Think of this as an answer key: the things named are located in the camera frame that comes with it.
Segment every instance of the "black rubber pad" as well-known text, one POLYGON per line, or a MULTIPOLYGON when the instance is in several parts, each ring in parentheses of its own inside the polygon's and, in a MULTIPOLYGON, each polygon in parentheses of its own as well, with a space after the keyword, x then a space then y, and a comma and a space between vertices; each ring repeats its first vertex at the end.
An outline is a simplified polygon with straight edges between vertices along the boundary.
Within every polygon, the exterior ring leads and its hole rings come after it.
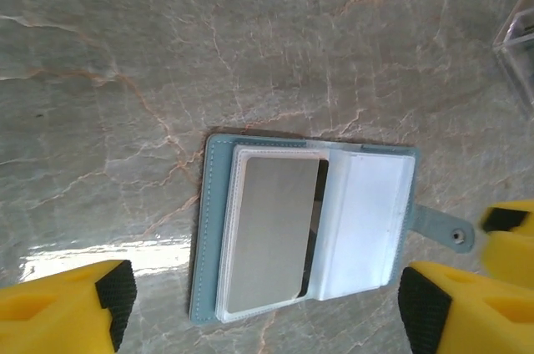
POLYGON ((102 308, 111 312, 109 335, 117 352, 123 342, 124 330, 134 306, 137 288, 132 263, 124 260, 106 276, 95 283, 102 308))
POLYGON ((402 272, 398 300, 413 354, 436 354, 452 298, 408 267, 402 272))
POLYGON ((509 231, 514 227, 521 226, 528 216, 524 210, 505 210, 503 208, 493 208, 486 220, 482 224, 482 229, 490 231, 509 231))

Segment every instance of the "card holder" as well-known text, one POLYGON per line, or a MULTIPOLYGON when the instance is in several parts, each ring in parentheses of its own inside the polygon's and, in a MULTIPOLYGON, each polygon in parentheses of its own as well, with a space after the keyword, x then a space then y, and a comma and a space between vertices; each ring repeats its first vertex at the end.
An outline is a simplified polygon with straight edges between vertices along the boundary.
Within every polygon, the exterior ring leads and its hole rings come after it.
MULTIPOLYGON (((235 321, 393 281, 416 224, 417 162, 405 147, 211 136, 191 320, 235 321)), ((472 227, 452 224, 472 246, 472 227)))

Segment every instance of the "open wallet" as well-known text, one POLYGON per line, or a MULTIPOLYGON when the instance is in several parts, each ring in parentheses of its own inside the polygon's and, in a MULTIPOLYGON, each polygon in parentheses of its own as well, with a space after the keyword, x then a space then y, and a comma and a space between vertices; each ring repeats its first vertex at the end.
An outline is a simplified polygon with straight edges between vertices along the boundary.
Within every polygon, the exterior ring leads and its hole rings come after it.
POLYGON ((395 280, 409 229, 468 252, 469 222, 414 205, 418 150, 208 138, 189 316, 231 322, 395 280))

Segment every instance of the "clear plastic box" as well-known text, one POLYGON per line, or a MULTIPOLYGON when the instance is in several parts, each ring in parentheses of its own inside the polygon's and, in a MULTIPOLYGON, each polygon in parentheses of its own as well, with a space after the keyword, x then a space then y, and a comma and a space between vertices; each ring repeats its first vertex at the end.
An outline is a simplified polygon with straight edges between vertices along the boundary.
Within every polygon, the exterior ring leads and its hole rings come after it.
POLYGON ((521 109, 534 117, 534 0, 519 0, 493 49, 521 109))

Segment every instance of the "gray marble countertop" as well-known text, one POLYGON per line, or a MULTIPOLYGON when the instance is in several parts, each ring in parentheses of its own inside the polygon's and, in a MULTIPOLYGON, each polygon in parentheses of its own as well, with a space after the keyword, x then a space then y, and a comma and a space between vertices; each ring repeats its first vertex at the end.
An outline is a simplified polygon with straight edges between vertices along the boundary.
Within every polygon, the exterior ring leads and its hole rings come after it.
MULTIPOLYGON (((534 195, 532 123, 491 53, 516 0, 0 0, 0 286, 108 258, 122 353, 407 353, 396 286, 225 326, 187 315, 216 127, 421 148, 417 200, 534 195)), ((478 270, 410 235, 405 263, 478 270)))

